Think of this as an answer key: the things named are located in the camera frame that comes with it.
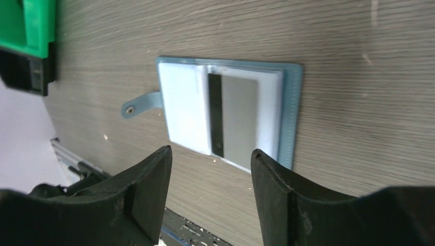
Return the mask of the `aluminium front rail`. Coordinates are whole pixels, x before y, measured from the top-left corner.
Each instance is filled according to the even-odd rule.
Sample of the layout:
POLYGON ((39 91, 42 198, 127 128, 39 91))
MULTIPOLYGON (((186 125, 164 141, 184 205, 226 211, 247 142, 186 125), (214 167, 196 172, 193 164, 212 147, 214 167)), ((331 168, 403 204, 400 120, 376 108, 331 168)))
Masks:
POLYGON ((57 138, 51 139, 50 144, 60 164, 68 185, 72 185, 83 180, 88 174, 95 174, 104 180, 110 178, 110 174, 100 167, 88 162, 75 153, 69 151, 60 144, 57 138))

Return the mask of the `green plastic bin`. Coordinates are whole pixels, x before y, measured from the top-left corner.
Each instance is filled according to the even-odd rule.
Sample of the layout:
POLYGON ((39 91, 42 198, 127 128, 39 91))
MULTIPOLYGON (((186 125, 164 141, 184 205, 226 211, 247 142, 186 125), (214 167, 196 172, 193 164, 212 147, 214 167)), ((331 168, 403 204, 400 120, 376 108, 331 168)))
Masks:
POLYGON ((56 1, 1 0, 1 47, 37 58, 55 41, 56 1))

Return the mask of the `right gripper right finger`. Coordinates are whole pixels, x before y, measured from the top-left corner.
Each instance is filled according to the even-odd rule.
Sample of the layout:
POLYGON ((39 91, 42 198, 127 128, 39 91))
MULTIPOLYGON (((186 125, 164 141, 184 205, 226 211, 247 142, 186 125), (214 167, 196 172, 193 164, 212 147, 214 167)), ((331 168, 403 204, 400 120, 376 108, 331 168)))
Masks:
POLYGON ((354 197, 323 187, 256 149, 251 175, 264 245, 434 245, 434 187, 354 197))

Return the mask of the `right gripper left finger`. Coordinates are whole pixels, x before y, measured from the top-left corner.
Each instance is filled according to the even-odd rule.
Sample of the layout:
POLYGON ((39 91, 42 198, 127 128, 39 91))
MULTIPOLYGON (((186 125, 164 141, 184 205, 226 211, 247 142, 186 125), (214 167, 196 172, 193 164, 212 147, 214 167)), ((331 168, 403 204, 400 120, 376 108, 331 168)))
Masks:
POLYGON ((1 245, 157 245, 172 168, 163 146, 136 165, 62 193, 1 190, 1 245))

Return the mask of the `blue card holder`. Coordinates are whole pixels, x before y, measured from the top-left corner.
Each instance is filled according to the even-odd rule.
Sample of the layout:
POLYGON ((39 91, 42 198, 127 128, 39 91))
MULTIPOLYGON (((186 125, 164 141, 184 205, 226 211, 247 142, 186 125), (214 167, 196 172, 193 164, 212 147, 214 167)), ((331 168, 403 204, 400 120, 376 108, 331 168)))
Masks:
POLYGON ((303 66, 266 61, 160 56, 156 59, 160 89, 124 103, 121 115, 130 119, 154 108, 164 111, 169 140, 213 156, 246 172, 211 149, 208 74, 258 82, 255 149, 261 149, 287 169, 293 167, 303 66))

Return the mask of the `black plastic bin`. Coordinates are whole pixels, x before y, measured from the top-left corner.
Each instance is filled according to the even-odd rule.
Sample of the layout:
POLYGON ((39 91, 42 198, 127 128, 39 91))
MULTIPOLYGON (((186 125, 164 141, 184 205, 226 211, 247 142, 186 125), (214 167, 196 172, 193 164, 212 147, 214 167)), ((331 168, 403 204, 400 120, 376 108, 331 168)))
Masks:
POLYGON ((9 88, 48 96, 48 85, 57 79, 57 53, 49 43, 48 57, 38 58, 1 48, 1 80, 9 88))

